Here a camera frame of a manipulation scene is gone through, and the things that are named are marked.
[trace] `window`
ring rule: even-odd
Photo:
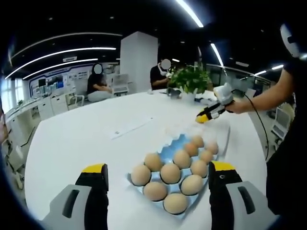
[[[15,79],[15,95],[16,102],[18,103],[20,100],[24,100],[24,89],[23,89],[23,80]]]
[[[4,113],[13,108],[12,81],[10,79],[1,81],[1,100]]]

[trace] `round table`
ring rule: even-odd
[[[205,92],[205,97],[214,97]],[[108,164],[109,229],[211,229],[210,192],[207,190],[183,222],[146,201],[129,184],[126,174],[157,150],[165,127],[184,119],[195,120],[203,105],[171,100],[165,94],[137,93],[77,108],[42,121],[33,137],[25,168],[25,198],[30,213],[42,220],[52,199],[68,184],[74,184],[88,165]],[[148,124],[121,137],[110,132],[140,116],[152,116]],[[263,194],[266,162],[249,115],[222,114],[211,122],[226,120],[231,127],[224,161],[233,164],[243,181],[250,181]]]

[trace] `cable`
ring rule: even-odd
[[[264,133],[265,133],[265,138],[267,140],[267,155],[265,156],[265,161],[267,161],[268,156],[269,156],[269,139],[268,139],[268,134],[267,134],[267,131],[265,130],[264,124],[263,124],[263,122],[262,122],[262,120],[261,120],[261,118],[260,118],[260,116],[258,114],[258,111],[257,111],[254,103],[250,100],[250,98],[243,91],[241,91],[241,90],[232,90],[231,92],[234,92],[234,91],[239,91],[239,92],[242,92],[244,94],[244,96],[249,100],[251,106],[255,110],[255,112],[256,112],[256,114],[257,114],[257,116],[258,116],[258,118],[259,118],[259,120],[260,120],[260,122],[262,124],[263,130],[264,130]]]

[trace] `egg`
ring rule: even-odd
[[[145,165],[136,166],[131,173],[131,180],[135,186],[144,186],[150,180],[151,173]]]
[[[191,165],[190,155],[185,150],[178,150],[173,158],[173,162],[180,168],[186,169]]]
[[[197,194],[203,186],[202,177],[190,175],[181,183],[181,191],[184,195],[191,196]]]
[[[206,149],[208,151],[210,151],[213,154],[217,154],[219,148],[218,145],[216,143],[216,141],[210,141],[207,145],[206,145]]]
[[[197,146],[191,142],[184,145],[184,150],[187,151],[190,157],[197,156],[198,154]]]
[[[165,183],[175,184],[180,180],[180,169],[173,163],[166,164],[162,167],[160,175]]]
[[[194,145],[196,145],[198,148],[204,147],[203,139],[199,135],[193,136],[192,139],[191,139],[191,142]]]
[[[150,182],[144,187],[144,195],[151,201],[163,200],[167,195],[166,186],[160,182]]]
[[[172,193],[163,201],[164,209],[171,214],[180,214],[188,207],[188,199],[180,193]]]
[[[200,159],[208,164],[213,160],[213,154],[208,150],[204,150],[200,153]]]
[[[148,153],[145,157],[144,163],[152,172],[160,171],[163,166],[157,153]]]
[[[194,161],[191,164],[191,172],[194,175],[198,175],[201,177],[206,177],[208,173],[207,163],[202,160]]]

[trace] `black shirt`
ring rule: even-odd
[[[98,91],[98,89],[94,88],[94,85],[97,84],[99,86],[106,86],[104,82],[104,78],[102,74],[91,74],[87,80],[87,94]]]
[[[301,180],[299,177],[302,171],[296,160],[299,160],[306,152],[302,137],[305,134],[303,92],[307,63],[294,59],[286,64],[284,69],[293,77],[296,113],[284,141],[267,163],[267,198],[269,208],[275,214],[289,220],[297,211],[294,200],[297,190],[300,190],[302,186],[296,182],[297,179]]]
[[[152,90],[166,89],[167,83],[157,85],[157,86],[153,86],[153,83],[155,81],[160,81],[160,80],[163,80],[165,78],[166,78],[165,76],[161,75],[158,66],[152,67],[152,69],[150,70],[150,84],[152,85]]]

